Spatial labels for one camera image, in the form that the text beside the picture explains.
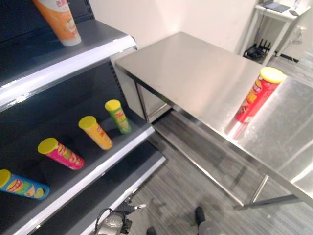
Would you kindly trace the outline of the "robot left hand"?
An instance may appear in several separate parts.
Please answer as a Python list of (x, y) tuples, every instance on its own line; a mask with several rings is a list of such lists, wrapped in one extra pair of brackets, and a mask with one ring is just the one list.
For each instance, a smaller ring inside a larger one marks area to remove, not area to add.
[(126, 215), (129, 215), (135, 211), (142, 210), (146, 208), (146, 204), (133, 205), (131, 200), (124, 200), (117, 208), (117, 211), (121, 211)]

